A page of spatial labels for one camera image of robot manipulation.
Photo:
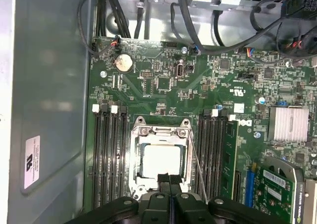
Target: heatsink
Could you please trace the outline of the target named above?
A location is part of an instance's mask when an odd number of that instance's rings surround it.
[[[270,108],[268,140],[306,142],[308,114],[307,108]]]

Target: barcode sticker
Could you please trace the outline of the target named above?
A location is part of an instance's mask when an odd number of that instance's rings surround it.
[[[266,170],[263,171],[263,176],[265,178],[268,178],[269,180],[273,181],[274,183],[278,184],[279,186],[281,186],[283,188],[286,187],[286,182],[283,179],[277,177],[276,175],[274,175],[270,172],[267,172]]]
[[[267,192],[273,197],[277,198],[279,201],[282,201],[282,195],[280,195],[278,192],[275,192],[273,189],[269,187],[267,188]]]
[[[25,142],[24,188],[26,189],[40,177],[40,136]]]

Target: blue pcie slot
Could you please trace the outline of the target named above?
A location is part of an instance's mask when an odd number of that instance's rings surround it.
[[[244,204],[249,208],[253,207],[254,176],[255,174],[251,170],[247,171],[246,199]]]

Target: cable clip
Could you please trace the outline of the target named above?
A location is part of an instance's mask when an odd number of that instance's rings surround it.
[[[138,8],[144,8],[144,3],[138,1],[138,2],[137,2],[137,7],[138,7]]]

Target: motherboard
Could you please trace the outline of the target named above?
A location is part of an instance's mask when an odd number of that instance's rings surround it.
[[[86,211],[120,196],[139,200],[157,190],[158,173],[179,175],[183,192],[252,206],[254,164],[265,157],[316,177],[314,58],[266,65],[243,50],[209,56],[175,42],[103,37],[93,47],[108,50],[90,63]]]

